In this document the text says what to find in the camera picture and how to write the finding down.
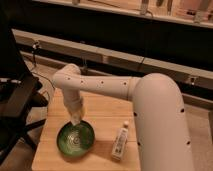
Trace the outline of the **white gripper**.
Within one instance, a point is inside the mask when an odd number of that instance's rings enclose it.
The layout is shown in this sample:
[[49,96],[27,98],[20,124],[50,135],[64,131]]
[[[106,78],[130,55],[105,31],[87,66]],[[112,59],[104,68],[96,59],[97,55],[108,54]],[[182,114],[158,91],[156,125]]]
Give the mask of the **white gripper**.
[[84,116],[83,98],[65,98],[64,105],[70,115],[71,123],[73,125],[79,124]]

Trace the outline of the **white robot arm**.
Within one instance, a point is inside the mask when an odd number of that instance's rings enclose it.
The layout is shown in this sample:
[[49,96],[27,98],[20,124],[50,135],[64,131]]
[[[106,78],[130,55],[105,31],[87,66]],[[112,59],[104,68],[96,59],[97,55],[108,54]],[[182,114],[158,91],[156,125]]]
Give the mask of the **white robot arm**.
[[62,91],[74,125],[84,116],[82,91],[130,101],[141,171],[195,171],[183,96],[169,76],[85,76],[68,64],[53,75],[53,83]]

